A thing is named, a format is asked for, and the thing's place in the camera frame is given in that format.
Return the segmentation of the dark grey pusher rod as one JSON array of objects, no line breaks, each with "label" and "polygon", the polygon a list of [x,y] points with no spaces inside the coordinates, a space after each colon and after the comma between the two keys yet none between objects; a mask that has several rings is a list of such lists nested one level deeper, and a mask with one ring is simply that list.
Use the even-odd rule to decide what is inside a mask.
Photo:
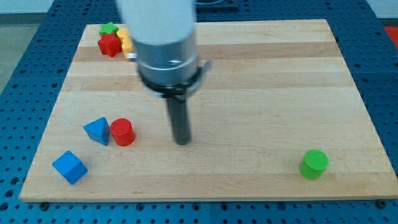
[{"label": "dark grey pusher rod", "polygon": [[191,132],[186,101],[167,98],[166,104],[174,141],[178,145],[188,144],[191,140]]}]

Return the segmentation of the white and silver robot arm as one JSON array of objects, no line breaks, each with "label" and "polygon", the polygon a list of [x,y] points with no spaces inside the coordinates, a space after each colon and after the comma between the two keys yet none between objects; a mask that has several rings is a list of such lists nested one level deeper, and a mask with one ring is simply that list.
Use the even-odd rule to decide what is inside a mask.
[{"label": "white and silver robot arm", "polygon": [[143,84],[165,98],[174,140],[191,140],[187,98],[202,78],[194,0],[118,0]]}]

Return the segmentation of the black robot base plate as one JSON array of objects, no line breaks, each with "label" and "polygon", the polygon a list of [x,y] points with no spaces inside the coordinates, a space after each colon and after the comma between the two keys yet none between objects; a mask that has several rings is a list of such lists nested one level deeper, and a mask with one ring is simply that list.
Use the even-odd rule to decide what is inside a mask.
[{"label": "black robot base plate", "polygon": [[239,0],[194,0],[197,9],[216,10],[216,9],[237,9]]}]

